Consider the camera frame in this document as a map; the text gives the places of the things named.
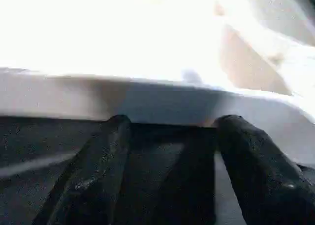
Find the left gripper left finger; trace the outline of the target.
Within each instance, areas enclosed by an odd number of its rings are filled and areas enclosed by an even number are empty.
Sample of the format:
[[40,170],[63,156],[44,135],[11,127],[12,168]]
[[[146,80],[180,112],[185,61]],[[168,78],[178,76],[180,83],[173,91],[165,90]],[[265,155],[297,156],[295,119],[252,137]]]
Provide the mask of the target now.
[[102,123],[58,177],[32,224],[112,224],[129,152],[130,127],[125,115]]

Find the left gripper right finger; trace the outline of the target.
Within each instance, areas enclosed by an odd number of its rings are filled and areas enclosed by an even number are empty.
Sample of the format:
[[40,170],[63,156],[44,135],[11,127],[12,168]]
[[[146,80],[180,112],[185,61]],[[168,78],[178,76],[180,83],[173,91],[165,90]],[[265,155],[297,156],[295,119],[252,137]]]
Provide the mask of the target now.
[[263,130],[239,115],[215,120],[219,151],[245,222],[313,225],[315,170],[290,160]]

